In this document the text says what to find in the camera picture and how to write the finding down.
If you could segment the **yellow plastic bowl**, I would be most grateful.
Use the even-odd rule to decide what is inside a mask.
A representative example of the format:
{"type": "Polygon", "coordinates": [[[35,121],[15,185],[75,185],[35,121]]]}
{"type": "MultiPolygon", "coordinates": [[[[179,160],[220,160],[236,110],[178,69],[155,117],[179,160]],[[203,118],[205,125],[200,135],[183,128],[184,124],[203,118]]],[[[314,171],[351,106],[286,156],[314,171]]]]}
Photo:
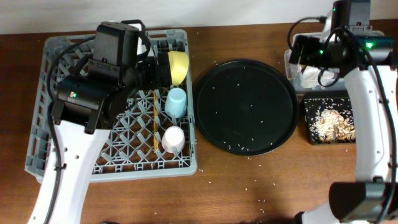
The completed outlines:
{"type": "Polygon", "coordinates": [[[187,76],[189,56],[186,52],[170,51],[168,53],[172,85],[178,86],[187,76]]]}

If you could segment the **pink plastic cup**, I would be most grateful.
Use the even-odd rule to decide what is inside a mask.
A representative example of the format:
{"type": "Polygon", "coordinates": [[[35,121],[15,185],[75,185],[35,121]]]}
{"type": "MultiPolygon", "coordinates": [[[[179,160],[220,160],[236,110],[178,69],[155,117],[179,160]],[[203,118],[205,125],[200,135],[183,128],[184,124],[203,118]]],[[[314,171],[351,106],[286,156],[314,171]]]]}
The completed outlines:
{"type": "Polygon", "coordinates": [[[166,152],[181,152],[185,145],[185,134],[180,127],[171,126],[166,129],[161,143],[166,152]]]}

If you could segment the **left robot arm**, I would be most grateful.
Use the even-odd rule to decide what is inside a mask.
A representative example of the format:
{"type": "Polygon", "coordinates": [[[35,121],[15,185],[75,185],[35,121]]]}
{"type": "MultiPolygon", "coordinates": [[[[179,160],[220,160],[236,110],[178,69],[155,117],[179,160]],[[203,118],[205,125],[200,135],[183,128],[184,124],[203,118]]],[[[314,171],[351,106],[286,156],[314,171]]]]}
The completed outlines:
{"type": "Polygon", "coordinates": [[[102,22],[92,53],[49,90],[51,147],[31,223],[79,223],[95,162],[127,101],[172,84],[169,56],[140,20],[102,22]]]}

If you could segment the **white napkin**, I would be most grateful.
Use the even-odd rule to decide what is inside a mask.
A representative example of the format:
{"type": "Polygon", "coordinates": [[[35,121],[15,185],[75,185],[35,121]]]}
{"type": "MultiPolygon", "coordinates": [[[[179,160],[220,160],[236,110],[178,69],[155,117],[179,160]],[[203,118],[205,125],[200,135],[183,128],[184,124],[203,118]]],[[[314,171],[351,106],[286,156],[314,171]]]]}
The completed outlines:
{"type": "MultiPolygon", "coordinates": [[[[300,86],[302,88],[311,88],[314,89],[315,87],[319,86],[318,76],[321,73],[321,70],[315,67],[305,67],[302,72],[300,86]]],[[[334,79],[336,78],[336,73],[325,70],[321,77],[321,84],[322,85],[329,85],[331,84],[334,79]]]]}

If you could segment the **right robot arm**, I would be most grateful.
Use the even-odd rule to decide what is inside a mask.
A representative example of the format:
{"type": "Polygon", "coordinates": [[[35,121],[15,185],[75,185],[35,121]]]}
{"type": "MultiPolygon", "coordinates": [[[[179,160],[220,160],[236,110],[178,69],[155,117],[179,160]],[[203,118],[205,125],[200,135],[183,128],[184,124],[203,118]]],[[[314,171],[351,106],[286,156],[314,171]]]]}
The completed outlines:
{"type": "Polygon", "coordinates": [[[369,23],[369,1],[335,1],[318,37],[288,41],[290,64],[338,69],[353,110],[356,180],[335,182],[327,202],[296,223],[380,223],[397,218],[397,49],[369,23]]]}

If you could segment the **light blue plastic cup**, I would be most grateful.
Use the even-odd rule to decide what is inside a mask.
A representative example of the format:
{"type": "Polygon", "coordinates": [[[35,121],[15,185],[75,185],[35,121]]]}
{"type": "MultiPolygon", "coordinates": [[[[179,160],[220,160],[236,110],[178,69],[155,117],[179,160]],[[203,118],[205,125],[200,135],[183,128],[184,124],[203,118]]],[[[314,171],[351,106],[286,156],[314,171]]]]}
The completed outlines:
{"type": "Polygon", "coordinates": [[[181,118],[187,112],[187,94],[181,88],[172,88],[169,90],[165,102],[165,112],[169,116],[181,118]]]}

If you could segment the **food scraps and rice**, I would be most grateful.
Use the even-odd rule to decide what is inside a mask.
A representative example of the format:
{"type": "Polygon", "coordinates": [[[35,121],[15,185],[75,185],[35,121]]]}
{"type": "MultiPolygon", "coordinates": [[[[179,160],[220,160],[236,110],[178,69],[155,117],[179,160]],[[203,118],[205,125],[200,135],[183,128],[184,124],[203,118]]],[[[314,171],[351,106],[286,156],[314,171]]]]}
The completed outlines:
{"type": "Polygon", "coordinates": [[[338,110],[317,111],[309,120],[310,140],[315,144],[352,143],[356,141],[353,119],[338,110]]]}

